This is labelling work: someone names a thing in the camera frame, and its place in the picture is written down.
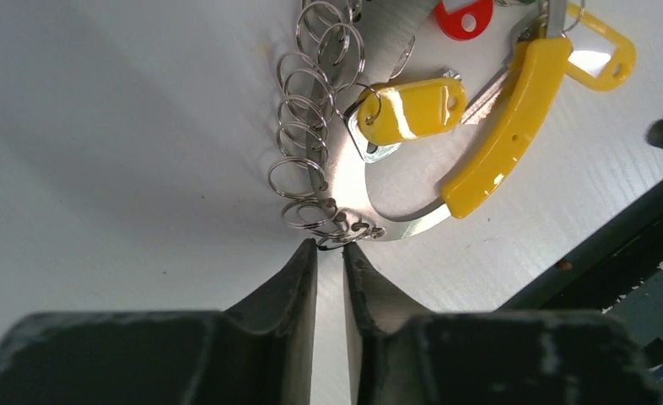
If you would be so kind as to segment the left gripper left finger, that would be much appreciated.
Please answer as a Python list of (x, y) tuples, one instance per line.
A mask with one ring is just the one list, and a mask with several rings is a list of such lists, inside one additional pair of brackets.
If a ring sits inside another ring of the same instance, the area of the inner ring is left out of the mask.
[(226, 310), (40, 312), (0, 341), (0, 404), (307, 404), (317, 248)]

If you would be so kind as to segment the keyring with yellow handle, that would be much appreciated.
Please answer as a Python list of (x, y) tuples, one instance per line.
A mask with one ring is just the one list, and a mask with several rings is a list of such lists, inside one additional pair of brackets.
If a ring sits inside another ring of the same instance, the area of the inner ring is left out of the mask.
[(344, 113), (367, 87), (394, 84), (437, 1), (303, 1), (295, 48), (277, 61), (278, 166), (294, 165), (310, 187), (291, 192), (280, 216), (330, 251), (360, 240), (401, 240), (448, 218), (463, 219), (516, 167), (544, 122), (572, 51), (563, 36), (566, 1), (540, 1), (540, 13), (510, 36), (509, 76), (488, 115), (496, 119), (466, 163), (441, 187), (439, 201), (411, 219), (391, 219), (370, 201), (365, 163)]

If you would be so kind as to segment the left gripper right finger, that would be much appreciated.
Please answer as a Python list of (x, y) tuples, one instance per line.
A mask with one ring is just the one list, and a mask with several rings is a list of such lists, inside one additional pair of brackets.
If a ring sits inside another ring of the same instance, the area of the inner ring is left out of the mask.
[(584, 310), (434, 312), (342, 250), (355, 404), (662, 404), (616, 318)]

